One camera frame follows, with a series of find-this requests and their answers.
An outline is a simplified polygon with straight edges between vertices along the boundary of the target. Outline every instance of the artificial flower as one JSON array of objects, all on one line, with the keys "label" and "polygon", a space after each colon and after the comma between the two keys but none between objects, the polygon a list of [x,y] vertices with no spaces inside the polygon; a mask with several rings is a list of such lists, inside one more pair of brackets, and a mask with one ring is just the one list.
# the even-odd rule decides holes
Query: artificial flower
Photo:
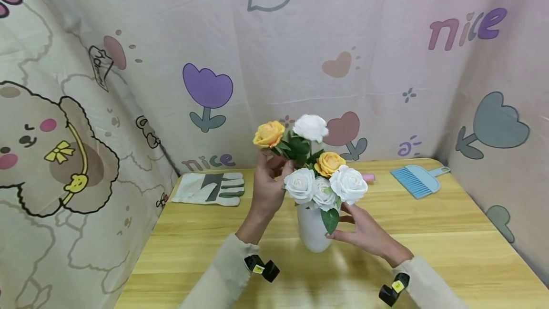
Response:
[{"label": "artificial flower", "polygon": [[299,168],[284,179],[286,191],[297,204],[304,204],[312,200],[315,193],[315,173],[312,169]]},{"label": "artificial flower", "polygon": [[336,193],[330,188],[330,182],[327,179],[318,176],[315,179],[316,191],[312,196],[312,200],[315,202],[315,207],[328,211],[329,209],[336,208]]},{"label": "artificial flower", "polygon": [[310,141],[322,142],[328,135],[326,121],[315,114],[304,114],[297,120],[293,127],[294,133]]},{"label": "artificial flower", "polygon": [[356,203],[368,190],[368,184],[360,172],[347,165],[339,166],[332,174],[330,185],[337,196],[349,205]]},{"label": "artificial flower", "polygon": [[280,143],[282,135],[284,135],[284,125],[279,121],[272,121],[266,124],[262,124],[257,128],[257,132],[254,137],[254,145],[261,148],[272,148]]},{"label": "artificial flower", "polygon": [[339,166],[345,165],[346,161],[334,152],[324,152],[320,154],[315,164],[316,171],[321,175],[329,178],[333,172],[337,171]]}]

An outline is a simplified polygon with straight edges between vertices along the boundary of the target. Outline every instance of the white vase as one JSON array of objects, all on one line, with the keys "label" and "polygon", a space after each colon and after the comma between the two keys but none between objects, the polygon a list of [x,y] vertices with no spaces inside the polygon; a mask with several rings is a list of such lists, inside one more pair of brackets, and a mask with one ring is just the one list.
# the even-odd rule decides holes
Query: white vase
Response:
[{"label": "white vase", "polygon": [[307,246],[308,250],[314,253],[325,251],[332,243],[332,240],[326,239],[326,228],[320,209],[307,209],[308,204],[297,206],[297,222],[299,223],[299,236],[301,241]]}]

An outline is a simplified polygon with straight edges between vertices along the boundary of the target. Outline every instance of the black clip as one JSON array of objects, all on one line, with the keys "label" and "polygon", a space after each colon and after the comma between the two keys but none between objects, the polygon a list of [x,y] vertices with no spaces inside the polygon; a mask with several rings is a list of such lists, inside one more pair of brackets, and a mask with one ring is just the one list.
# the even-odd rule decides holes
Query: black clip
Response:
[{"label": "black clip", "polygon": [[269,283],[278,276],[280,270],[272,260],[269,260],[267,264],[263,264],[259,255],[253,254],[244,259],[244,262],[248,269],[253,273],[260,273]]},{"label": "black clip", "polygon": [[409,281],[410,276],[406,273],[398,273],[390,287],[387,285],[381,287],[379,298],[392,307],[397,302],[398,297],[400,297],[400,293],[408,287]]}]

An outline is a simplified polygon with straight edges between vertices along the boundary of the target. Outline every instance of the fabric backdrop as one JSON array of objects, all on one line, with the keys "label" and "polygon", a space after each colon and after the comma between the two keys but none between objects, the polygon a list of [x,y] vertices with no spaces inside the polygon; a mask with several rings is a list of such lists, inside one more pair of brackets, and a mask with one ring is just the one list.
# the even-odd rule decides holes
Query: fabric backdrop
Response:
[{"label": "fabric backdrop", "polygon": [[0,2],[2,308],[112,308],[176,172],[305,113],[449,165],[549,283],[546,0]]}]

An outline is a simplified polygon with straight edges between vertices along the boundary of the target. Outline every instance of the person's right hand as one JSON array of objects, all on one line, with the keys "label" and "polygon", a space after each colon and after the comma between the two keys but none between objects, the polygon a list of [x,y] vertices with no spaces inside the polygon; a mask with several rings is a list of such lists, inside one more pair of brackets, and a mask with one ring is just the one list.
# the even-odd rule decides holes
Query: person's right hand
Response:
[{"label": "person's right hand", "polygon": [[385,259],[393,268],[413,258],[412,252],[394,240],[364,209],[343,203],[342,211],[350,216],[340,216],[339,222],[352,223],[355,225],[355,230],[354,232],[335,230],[332,235],[326,235],[328,239],[347,242],[362,248],[368,253]]}]

